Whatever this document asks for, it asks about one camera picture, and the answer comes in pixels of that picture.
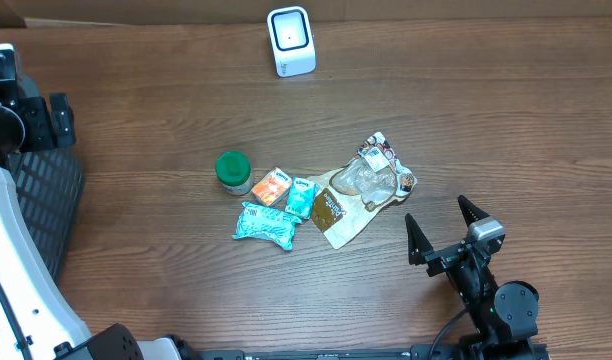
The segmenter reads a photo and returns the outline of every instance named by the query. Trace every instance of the plastic jar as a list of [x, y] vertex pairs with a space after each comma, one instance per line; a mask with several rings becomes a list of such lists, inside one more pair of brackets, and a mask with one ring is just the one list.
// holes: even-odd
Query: plastic jar
[[217, 179], [231, 195], [248, 194], [253, 187], [253, 173], [246, 155], [238, 151], [223, 153], [215, 163]]

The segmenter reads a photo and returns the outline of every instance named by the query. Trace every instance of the wooden table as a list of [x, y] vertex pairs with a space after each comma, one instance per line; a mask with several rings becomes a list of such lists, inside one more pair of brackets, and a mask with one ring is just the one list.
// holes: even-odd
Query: wooden table
[[[436, 248], [467, 195], [507, 228], [498, 282], [541, 294], [553, 359], [612, 359], [612, 18], [314, 24], [318, 68], [280, 80], [256, 25], [0, 30], [76, 113], [87, 184], [64, 296], [93, 333], [176, 333], [198, 349], [429, 343], [462, 305], [406, 256]], [[344, 164], [381, 130], [419, 178], [335, 251], [308, 223], [284, 253], [230, 238], [240, 202], [213, 165], [259, 179]], [[446, 340], [473, 331], [463, 320]]]

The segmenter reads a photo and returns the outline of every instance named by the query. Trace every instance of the snack package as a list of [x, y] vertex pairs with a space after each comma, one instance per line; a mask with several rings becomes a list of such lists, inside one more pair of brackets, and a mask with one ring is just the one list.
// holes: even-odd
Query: snack package
[[243, 202], [244, 211], [237, 221], [233, 239], [256, 238], [270, 240], [284, 250], [293, 249], [295, 224], [302, 220], [281, 210]]
[[260, 203], [273, 206], [279, 202], [290, 189], [293, 179], [279, 168], [264, 176], [262, 181], [253, 186], [253, 194]]
[[310, 218], [315, 191], [317, 191], [317, 185], [314, 182], [302, 178], [293, 179], [293, 186], [290, 187], [290, 194], [286, 202], [286, 212], [302, 219]]
[[311, 219], [334, 249], [357, 236], [386, 205], [406, 200], [417, 184], [381, 132], [344, 167], [308, 179], [319, 190]]

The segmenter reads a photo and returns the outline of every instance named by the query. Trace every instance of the orange and white packet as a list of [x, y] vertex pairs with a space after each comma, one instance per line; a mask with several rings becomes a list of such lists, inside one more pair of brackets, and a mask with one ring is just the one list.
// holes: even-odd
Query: orange and white packet
[[261, 204], [273, 206], [281, 200], [293, 183], [293, 179], [279, 168], [275, 168], [264, 176], [262, 181], [253, 186], [253, 194]]

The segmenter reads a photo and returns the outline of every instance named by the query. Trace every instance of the gray plastic crate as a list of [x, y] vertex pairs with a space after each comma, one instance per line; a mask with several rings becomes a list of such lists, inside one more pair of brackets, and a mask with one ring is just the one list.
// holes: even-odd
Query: gray plastic crate
[[68, 149], [10, 156], [22, 216], [57, 282], [84, 188], [82, 167]]

